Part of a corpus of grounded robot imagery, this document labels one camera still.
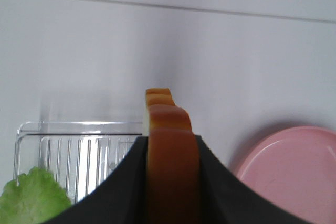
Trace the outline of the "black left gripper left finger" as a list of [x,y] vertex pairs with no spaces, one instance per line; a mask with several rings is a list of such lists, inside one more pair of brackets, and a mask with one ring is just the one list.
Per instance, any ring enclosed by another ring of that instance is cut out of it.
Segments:
[[45,223],[145,223],[147,149],[148,138],[137,137],[103,183]]

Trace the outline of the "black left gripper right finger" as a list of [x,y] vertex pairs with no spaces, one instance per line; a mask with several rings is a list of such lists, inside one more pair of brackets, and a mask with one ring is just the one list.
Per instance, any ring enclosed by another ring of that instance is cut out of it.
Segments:
[[201,223],[308,223],[262,198],[237,179],[197,135]]

